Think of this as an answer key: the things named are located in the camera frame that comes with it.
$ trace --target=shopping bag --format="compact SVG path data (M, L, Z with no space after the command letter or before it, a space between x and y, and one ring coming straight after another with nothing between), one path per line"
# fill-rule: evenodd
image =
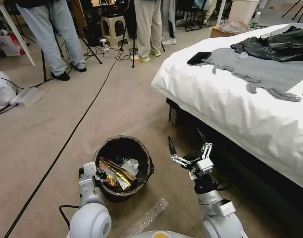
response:
M12 31L0 31L0 49L9 56L21 56L25 52Z

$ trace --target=yellow sole shoe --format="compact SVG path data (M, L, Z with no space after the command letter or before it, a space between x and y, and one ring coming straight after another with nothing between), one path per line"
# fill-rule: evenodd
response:
M135 55L135 59L134 59L135 62L144 62L144 63L147 63L150 61L150 58L147 58L147 59L141 59L138 57L138 55Z
M157 52L154 52L154 51L150 51L150 53L156 57L159 57L161 55L161 53L157 53Z

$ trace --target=white table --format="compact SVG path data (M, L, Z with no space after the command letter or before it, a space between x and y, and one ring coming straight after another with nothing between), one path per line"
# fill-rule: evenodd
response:
M217 17L216 26L219 26L220 23L221 23L223 11L224 11L224 8L225 8L225 2L226 2L226 0L222 0L222 4L221 4L221 7L220 7L220 11L219 11L218 17Z
M23 48L23 50L25 51L28 59L30 60L31 64L33 66L35 66L35 62L33 61L31 55L30 55L30 51L26 45L26 43L24 42L23 38L21 37L21 34L19 33L19 31L17 30L17 27L15 26L12 18L10 17L10 15L8 14L4 4L3 4L3 0L0 0L0 11L2 12L4 18L6 19L8 25L10 26L10 28L12 29L12 31L14 32L15 36L17 37L21 47Z

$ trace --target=plastic stool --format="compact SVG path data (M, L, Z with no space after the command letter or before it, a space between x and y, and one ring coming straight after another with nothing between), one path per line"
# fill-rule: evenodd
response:
M108 18L108 17L101 18L103 38L109 42L109 45L112 48L118 47L118 42L122 41L122 39L123 39L123 35L116 36L115 24L118 21L121 21L123 23L123 27L125 29L125 19L123 16L114 17L114 18ZM108 32L105 32L104 22L106 22L108 25ZM124 34L125 34L124 39L126 39L127 43L129 43L129 37L128 37L128 34L126 33L126 31L124 31Z

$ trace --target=black trash can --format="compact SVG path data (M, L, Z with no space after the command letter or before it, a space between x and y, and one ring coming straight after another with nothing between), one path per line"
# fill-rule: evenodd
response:
M132 197L147 183L154 172L154 165L146 147L134 137L120 135L106 140L95 153L95 164L99 167L100 157L113 160L117 156L136 159L139 168L136 175L137 179L132 182L132 185L126 191L110 186L105 182L100 185L105 198L114 203Z

